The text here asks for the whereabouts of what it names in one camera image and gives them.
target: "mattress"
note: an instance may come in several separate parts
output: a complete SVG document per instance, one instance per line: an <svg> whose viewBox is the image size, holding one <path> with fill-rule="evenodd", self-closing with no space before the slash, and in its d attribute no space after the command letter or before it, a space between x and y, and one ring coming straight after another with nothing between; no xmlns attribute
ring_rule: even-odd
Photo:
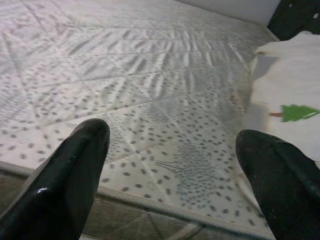
<svg viewBox="0 0 320 240"><path fill-rule="evenodd" d="M101 193L272 239L234 181L264 28L173 0L5 0L0 19L2 167L34 170L101 118Z"/></svg>

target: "bed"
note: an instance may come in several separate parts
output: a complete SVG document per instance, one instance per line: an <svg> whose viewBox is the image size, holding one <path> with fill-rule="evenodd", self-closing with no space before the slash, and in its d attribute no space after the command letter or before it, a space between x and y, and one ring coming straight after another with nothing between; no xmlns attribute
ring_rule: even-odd
<svg viewBox="0 0 320 240"><path fill-rule="evenodd" d="M100 194L273 238L235 185L266 28L173 0L8 0L0 18L2 169L29 173L101 118Z"/></svg>

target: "christmas tree print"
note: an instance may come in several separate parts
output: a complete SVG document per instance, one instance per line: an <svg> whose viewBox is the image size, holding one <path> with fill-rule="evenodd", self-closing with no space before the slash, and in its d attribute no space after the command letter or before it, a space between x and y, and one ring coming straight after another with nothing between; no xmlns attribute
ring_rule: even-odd
<svg viewBox="0 0 320 240"><path fill-rule="evenodd" d="M270 113L272 117L282 118L282 122L296 122L298 120L309 119L320 114L318 109L306 105L282 105L282 112Z"/></svg>

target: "spotted pattern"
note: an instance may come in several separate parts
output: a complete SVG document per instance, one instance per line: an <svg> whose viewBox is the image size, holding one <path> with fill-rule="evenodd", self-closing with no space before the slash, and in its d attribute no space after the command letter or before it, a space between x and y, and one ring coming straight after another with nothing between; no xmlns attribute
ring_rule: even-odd
<svg viewBox="0 0 320 240"><path fill-rule="evenodd" d="M172 0L4 1L0 19L0 161L35 169L101 118L100 186L269 233L233 181L261 27Z"/></svg>

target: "white fabric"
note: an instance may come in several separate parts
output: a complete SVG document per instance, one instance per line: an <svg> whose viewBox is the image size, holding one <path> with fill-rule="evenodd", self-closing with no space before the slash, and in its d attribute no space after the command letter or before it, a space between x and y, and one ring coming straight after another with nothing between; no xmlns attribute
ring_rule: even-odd
<svg viewBox="0 0 320 240"><path fill-rule="evenodd" d="M281 113L282 105L320 110L320 35L301 32L291 40L261 46L256 52L260 59L255 70L255 66L261 66L261 59L271 63L253 84L252 102L265 104L270 113ZM297 121L283 120L270 116L266 131L320 162L320 114Z"/></svg>
<svg viewBox="0 0 320 240"><path fill-rule="evenodd" d="M100 187L270 233L233 182L263 28L171 0L8 0L0 18L0 161L35 169L102 118Z"/></svg>

